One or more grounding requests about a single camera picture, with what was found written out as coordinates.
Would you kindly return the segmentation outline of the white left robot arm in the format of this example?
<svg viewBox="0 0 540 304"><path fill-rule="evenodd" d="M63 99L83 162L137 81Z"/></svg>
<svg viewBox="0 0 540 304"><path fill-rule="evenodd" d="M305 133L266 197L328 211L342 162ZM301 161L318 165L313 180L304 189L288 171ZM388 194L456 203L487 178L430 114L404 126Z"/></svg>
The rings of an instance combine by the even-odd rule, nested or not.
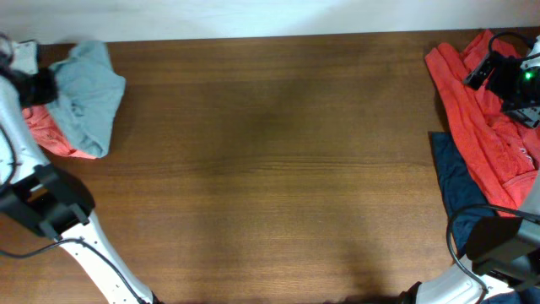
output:
<svg viewBox="0 0 540 304"><path fill-rule="evenodd" d="M48 100L55 92L51 76L44 72L1 70L1 212L52 241L13 258L31 258L60 247L109 303L156 303L158 297L108 241L89 189L46 158L24 123L23 106Z"/></svg>

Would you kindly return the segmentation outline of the light blue polo shirt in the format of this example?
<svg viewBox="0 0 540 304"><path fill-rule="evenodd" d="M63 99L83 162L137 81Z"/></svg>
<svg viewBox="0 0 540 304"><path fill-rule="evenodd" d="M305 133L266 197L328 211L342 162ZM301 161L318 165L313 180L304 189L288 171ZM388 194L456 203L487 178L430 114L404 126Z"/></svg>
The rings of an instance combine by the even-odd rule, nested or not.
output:
<svg viewBox="0 0 540 304"><path fill-rule="evenodd" d="M62 134L76 150L107 156L127 81L114 71L106 44L82 41L49 70L58 96L46 108Z"/></svg>

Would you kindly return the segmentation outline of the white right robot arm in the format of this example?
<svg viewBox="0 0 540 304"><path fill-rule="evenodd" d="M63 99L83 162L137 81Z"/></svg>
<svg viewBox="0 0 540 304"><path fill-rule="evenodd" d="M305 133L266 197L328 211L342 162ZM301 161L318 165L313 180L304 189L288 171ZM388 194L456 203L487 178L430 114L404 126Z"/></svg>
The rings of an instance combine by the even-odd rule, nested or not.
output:
<svg viewBox="0 0 540 304"><path fill-rule="evenodd" d="M490 51L464 79L474 91L485 87L502 98L502 112L533 130L539 125L537 54L505 57ZM496 216L482 216L472 228L465 253L440 277L418 282L400 303L480 303L491 296L539 286L539 188L519 209L491 205Z"/></svg>

